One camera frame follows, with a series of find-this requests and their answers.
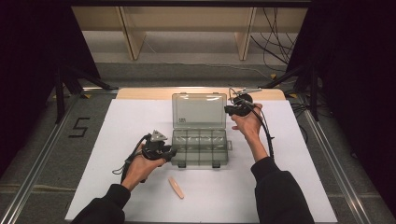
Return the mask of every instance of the person's left hand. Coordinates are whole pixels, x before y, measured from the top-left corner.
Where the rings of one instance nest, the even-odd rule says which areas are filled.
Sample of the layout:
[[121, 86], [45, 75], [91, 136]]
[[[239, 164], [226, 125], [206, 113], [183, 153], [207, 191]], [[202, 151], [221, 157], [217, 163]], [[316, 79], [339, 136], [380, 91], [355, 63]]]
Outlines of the person's left hand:
[[156, 161], [150, 161], [143, 157], [143, 155], [137, 155], [134, 157], [131, 165], [128, 168], [125, 179], [122, 181], [122, 185], [129, 191], [133, 190], [140, 181], [145, 180], [149, 177], [151, 172], [166, 163], [165, 159], [158, 159]]

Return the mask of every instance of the printed number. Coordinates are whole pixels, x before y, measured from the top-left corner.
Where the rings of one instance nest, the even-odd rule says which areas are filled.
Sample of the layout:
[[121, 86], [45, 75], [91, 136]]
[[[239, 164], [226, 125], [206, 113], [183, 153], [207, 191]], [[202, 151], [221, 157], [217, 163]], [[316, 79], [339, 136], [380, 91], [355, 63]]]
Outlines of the printed number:
[[84, 137], [85, 132], [87, 132], [88, 128], [87, 127], [78, 127], [78, 122], [82, 119], [90, 119], [90, 118], [78, 118], [75, 126], [73, 127], [73, 130], [82, 130], [82, 134], [80, 135], [69, 135], [69, 138], [78, 138], [78, 137]]

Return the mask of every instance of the metal frame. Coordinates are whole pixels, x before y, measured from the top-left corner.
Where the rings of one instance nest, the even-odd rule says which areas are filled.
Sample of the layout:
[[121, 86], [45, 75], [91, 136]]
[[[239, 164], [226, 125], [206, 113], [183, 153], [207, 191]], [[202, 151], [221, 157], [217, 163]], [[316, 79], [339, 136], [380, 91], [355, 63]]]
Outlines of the metal frame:
[[70, 106], [66, 110], [64, 117], [60, 120], [59, 123], [55, 124], [55, 127], [52, 129], [52, 132], [49, 135], [46, 144], [41, 149], [41, 152], [38, 155], [37, 159], [35, 160], [35, 163], [32, 169], [30, 170], [28, 176], [26, 176], [18, 192], [14, 196], [14, 199], [8, 205], [6, 212], [2, 216], [1, 218], [2, 224], [15, 223], [17, 221], [18, 216], [20, 215], [22, 208], [26, 204], [26, 201], [29, 198], [29, 195], [35, 185], [35, 182], [37, 181], [41, 172], [43, 171], [44, 166], [46, 165], [47, 160], [50, 157], [50, 154], [56, 142], [59, 139], [60, 133], [62, 132], [64, 125], [67, 122], [68, 116], [72, 111], [74, 105], [76, 104], [78, 98], [79, 95], [73, 95], [72, 98], [70, 99]]
[[305, 111], [304, 113], [357, 223], [372, 223], [363, 207], [363, 203], [361, 202], [358, 193], [349, 182], [347, 174], [345, 173], [343, 166], [341, 165], [340, 161], [337, 159], [337, 156], [332, 150], [332, 146], [326, 135], [324, 134], [322, 128], [320, 127], [319, 122], [315, 121], [315, 118], [311, 115], [310, 112]]
[[70, 0], [67, 4], [82, 7], [309, 7], [311, 0]]

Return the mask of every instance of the black wires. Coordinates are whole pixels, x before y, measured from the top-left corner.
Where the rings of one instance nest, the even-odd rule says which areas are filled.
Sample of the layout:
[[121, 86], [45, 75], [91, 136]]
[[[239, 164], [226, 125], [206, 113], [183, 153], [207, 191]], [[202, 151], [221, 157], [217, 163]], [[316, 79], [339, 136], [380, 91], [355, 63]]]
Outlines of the black wires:
[[111, 173], [113, 173], [114, 175], [120, 175], [122, 174], [122, 178], [124, 178], [124, 176], [126, 175], [126, 172], [128, 171], [128, 167], [130, 165], [130, 163], [132, 162], [133, 158], [135, 155], [139, 154], [140, 151], [136, 152], [137, 149], [139, 148], [140, 144], [147, 138], [148, 136], [145, 135], [143, 136], [139, 142], [136, 144], [136, 147], [134, 148], [134, 151], [131, 153], [131, 155], [129, 155], [129, 157], [125, 160], [125, 163], [123, 166], [121, 166], [120, 169], [118, 170], [113, 170]]
[[268, 151], [270, 152], [270, 157], [274, 157], [274, 149], [272, 146], [272, 139], [274, 137], [271, 137], [271, 134], [268, 130], [268, 124], [267, 121], [265, 120], [265, 116], [264, 113], [262, 113], [262, 118], [259, 116], [259, 114], [256, 113], [256, 111], [254, 111], [254, 107], [257, 106], [250, 106], [249, 104], [246, 104], [246, 106], [251, 110], [251, 112], [253, 112], [253, 114], [256, 116], [256, 118], [259, 120], [259, 122], [262, 124], [262, 128], [264, 129], [265, 132], [265, 137], [267, 138], [267, 142], [268, 142]]
[[[305, 103], [302, 103], [302, 104], [290, 104], [290, 105], [291, 105], [291, 108], [292, 108], [296, 118], [299, 118], [305, 112], [305, 110], [310, 110], [311, 109], [311, 105], [308, 105], [308, 104], [305, 104]], [[321, 105], [317, 105], [317, 108], [325, 109], [325, 108], [328, 108], [328, 106], [325, 105], [325, 104], [321, 104]], [[326, 115], [326, 114], [319, 113], [319, 112], [318, 112], [318, 114], [323, 116], [323, 117], [333, 118], [332, 115]], [[308, 143], [308, 133], [307, 133], [306, 129], [300, 124], [299, 124], [299, 127], [300, 127], [301, 131], [303, 132], [305, 143]]]
[[[287, 65], [290, 61], [290, 52], [293, 50], [293, 47], [295, 45], [295, 42], [297, 40], [297, 37], [292, 40], [289, 36], [289, 34], [286, 34], [286, 37], [288, 38], [288, 40], [291, 43], [290, 47], [284, 46], [283, 44], [281, 44], [280, 38], [279, 38], [279, 34], [278, 34], [278, 29], [277, 29], [277, 7], [274, 7], [274, 21], [270, 21], [270, 18], [267, 15], [267, 12], [265, 11], [265, 8], [262, 8], [262, 12], [263, 15], [266, 19], [266, 21], [268, 22], [269, 26], [270, 26], [270, 30], [271, 33], [269, 34], [268, 37], [265, 37], [262, 33], [261, 36], [262, 38], [265, 40], [265, 44], [262, 45], [259, 43], [259, 41], [257, 41], [252, 35], [250, 36], [250, 38], [259, 46], [260, 49], [262, 49], [264, 51], [264, 53], [262, 54], [262, 60], [265, 64], [266, 67], [274, 70], [274, 71], [279, 71], [279, 72], [286, 72], [284, 70], [280, 70], [280, 69], [276, 69], [274, 67], [271, 67], [267, 64], [267, 61], [265, 60], [265, 52], [271, 54], [272, 56], [274, 56], [275, 58], [277, 58], [278, 60], [280, 60], [282, 63], [284, 63], [285, 65]], [[269, 50], [268, 44], [274, 45], [274, 46], [278, 46], [281, 56], [277, 56], [276, 54], [274, 54], [271, 50]]]

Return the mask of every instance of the hand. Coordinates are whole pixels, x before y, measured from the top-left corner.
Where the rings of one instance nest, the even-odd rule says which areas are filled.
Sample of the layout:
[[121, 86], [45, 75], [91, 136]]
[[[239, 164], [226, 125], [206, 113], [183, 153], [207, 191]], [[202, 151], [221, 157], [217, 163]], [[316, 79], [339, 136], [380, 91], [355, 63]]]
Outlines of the hand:
[[[262, 119], [262, 105], [254, 105], [254, 111], [260, 116], [260, 119]], [[262, 124], [256, 115], [250, 112], [244, 117], [232, 115], [231, 119], [236, 123], [236, 126], [233, 126], [233, 130], [239, 130], [245, 136], [245, 139], [247, 140], [247, 143], [250, 146], [250, 150], [253, 154], [254, 161], [259, 161], [265, 157], [268, 157], [264, 145], [262, 144], [259, 137]]]
[[[261, 116], [262, 105], [261, 104], [254, 104], [254, 111]], [[236, 126], [233, 126], [233, 130], [239, 130], [245, 138], [248, 140], [249, 138], [258, 138], [260, 133], [260, 128], [262, 124], [257, 119], [256, 115], [250, 112], [248, 115], [244, 117], [239, 117], [237, 115], [232, 115], [231, 120], [235, 121]]]
[[[144, 144], [140, 144], [137, 151], [141, 150], [143, 145]], [[125, 179], [121, 184], [131, 191], [139, 184], [140, 181], [147, 179], [149, 174], [151, 174], [155, 168], [162, 166], [165, 163], [165, 159], [150, 161], [143, 157], [143, 155], [137, 155], [129, 166]]]

